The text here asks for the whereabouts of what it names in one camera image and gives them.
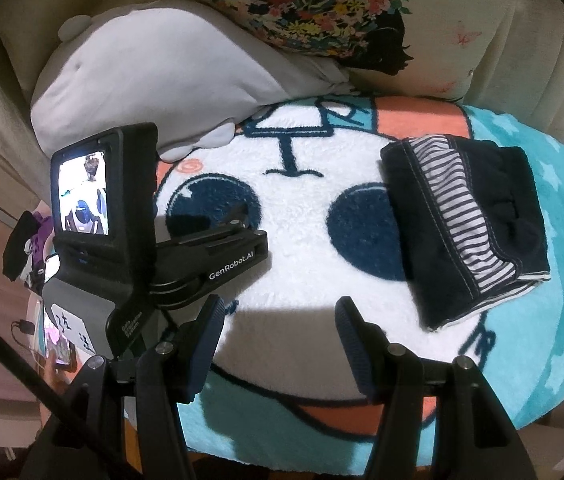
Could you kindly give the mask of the floral print cream pillow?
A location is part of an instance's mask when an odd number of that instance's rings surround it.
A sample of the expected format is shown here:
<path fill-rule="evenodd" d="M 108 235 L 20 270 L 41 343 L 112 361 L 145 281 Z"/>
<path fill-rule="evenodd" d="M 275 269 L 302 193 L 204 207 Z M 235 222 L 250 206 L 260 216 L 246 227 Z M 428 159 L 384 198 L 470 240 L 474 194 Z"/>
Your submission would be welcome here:
<path fill-rule="evenodd" d="M 199 0 L 379 91 L 460 101 L 513 0 Z"/>

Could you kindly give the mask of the black purple plush toy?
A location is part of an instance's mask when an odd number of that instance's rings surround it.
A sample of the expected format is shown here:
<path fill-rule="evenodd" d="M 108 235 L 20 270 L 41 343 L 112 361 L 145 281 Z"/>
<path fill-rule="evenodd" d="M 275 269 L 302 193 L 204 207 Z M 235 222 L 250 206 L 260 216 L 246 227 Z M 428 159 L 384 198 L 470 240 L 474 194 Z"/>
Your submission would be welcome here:
<path fill-rule="evenodd" d="M 38 296 L 42 295 L 45 283 L 44 247 L 53 230 L 52 216 L 24 211 L 10 232 L 2 255 L 6 278 L 22 281 L 25 288 Z"/>

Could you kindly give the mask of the white smartphone on bed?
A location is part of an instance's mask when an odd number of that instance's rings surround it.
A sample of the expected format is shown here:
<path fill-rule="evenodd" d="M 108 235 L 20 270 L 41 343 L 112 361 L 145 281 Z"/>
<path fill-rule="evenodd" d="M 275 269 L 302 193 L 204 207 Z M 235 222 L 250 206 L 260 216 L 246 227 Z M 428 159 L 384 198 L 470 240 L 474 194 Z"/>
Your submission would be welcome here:
<path fill-rule="evenodd" d="M 40 356 L 47 359 L 50 352 L 54 352 L 55 364 L 61 370 L 76 371 L 78 360 L 76 359 L 74 344 L 58 330 L 43 307 L 40 307 L 38 313 L 35 341 L 36 350 L 38 350 Z"/>

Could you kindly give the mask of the grey plush seal pillow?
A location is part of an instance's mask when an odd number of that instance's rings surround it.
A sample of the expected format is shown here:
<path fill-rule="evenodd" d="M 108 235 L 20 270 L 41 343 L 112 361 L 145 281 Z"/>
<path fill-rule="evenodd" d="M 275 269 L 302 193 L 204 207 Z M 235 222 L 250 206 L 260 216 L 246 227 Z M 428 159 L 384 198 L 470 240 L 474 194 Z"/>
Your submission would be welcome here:
<path fill-rule="evenodd" d="M 277 50 L 200 3 L 175 0 L 77 15 L 36 82 L 31 123 L 47 155 L 114 127 L 152 122 L 175 162 L 229 143 L 266 106 L 347 94 L 328 58 Z"/>

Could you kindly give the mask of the cartoon dog fleece blanket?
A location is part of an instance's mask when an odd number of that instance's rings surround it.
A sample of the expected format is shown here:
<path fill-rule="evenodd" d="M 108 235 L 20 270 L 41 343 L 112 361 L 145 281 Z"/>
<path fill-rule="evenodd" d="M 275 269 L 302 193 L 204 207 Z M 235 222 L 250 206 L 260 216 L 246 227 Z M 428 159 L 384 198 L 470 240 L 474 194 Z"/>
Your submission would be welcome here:
<path fill-rule="evenodd" d="M 379 154 L 426 133 L 522 148 L 544 215 L 551 278 L 437 332 L 400 269 Z M 216 223 L 234 205 L 270 255 L 221 289 L 227 317 L 212 369 L 179 409 L 194 451 L 271 469 L 361 474 L 382 410 L 361 396 L 337 335 L 338 298 L 424 358 L 465 354 L 514 424 L 564 400 L 564 144 L 513 116 L 408 98 L 288 102 L 243 123 L 223 148 L 158 171 L 160 240 Z"/>

